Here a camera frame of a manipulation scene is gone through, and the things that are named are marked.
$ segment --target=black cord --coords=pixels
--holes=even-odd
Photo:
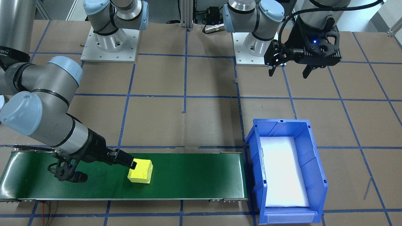
[[[356,6],[356,7],[327,7],[327,8],[310,8],[310,9],[303,9],[303,10],[299,10],[297,12],[292,13],[290,16],[288,16],[286,18],[286,20],[283,22],[281,29],[279,30],[278,33],[278,43],[279,46],[282,46],[282,33],[283,30],[285,29],[285,25],[287,24],[287,22],[289,20],[291,20],[294,16],[299,15],[301,13],[306,13],[306,12],[319,12],[319,11],[333,11],[333,12],[337,12],[337,11],[354,11],[354,10],[360,10],[360,9],[366,9],[366,8],[370,8],[373,6],[376,6],[378,4],[380,4],[382,2],[382,0],[377,0],[376,2],[367,4],[367,5],[363,5],[363,6]]]
[[[215,15],[215,13],[219,12],[222,8],[224,7],[224,5],[219,8],[217,11],[215,11],[213,14],[211,14],[211,16],[208,18],[207,22],[205,22],[204,28],[202,28],[202,33],[205,33],[205,27],[207,26],[208,22],[211,20],[211,18]]]
[[[177,8],[178,8],[178,16],[181,20],[181,11],[180,11],[180,0],[177,0]]]

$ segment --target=metal mounting plate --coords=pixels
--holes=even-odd
[[[247,37],[247,32],[232,33],[234,53],[236,55],[236,65],[239,66],[265,66],[264,57],[256,57],[249,54],[246,48],[243,46],[243,42]],[[278,39],[278,33],[275,34],[275,39]]]
[[[94,29],[91,27],[82,51],[81,61],[135,63],[139,40],[139,30],[123,29],[127,35],[126,46],[117,52],[104,52],[95,42]]]

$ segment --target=yellow foam cube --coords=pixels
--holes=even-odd
[[[135,158],[134,162],[137,163],[135,169],[128,171],[127,178],[133,183],[149,184],[151,182],[152,165],[151,160]]]

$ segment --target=blue plastic bin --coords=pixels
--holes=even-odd
[[[319,223],[324,209],[328,184],[318,155],[313,131],[308,120],[254,119],[254,125],[246,138],[250,145],[253,164],[257,206],[260,209],[259,224]],[[294,137],[298,161],[303,174],[310,207],[266,208],[267,181],[260,137]]]

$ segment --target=conveyor belt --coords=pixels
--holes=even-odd
[[[152,160],[150,184],[132,183],[128,168],[102,162],[80,162],[77,170],[88,174],[86,183],[59,182],[47,171],[56,162],[51,153],[14,152],[0,181],[0,200],[247,200],[240,153],[132,155]]]

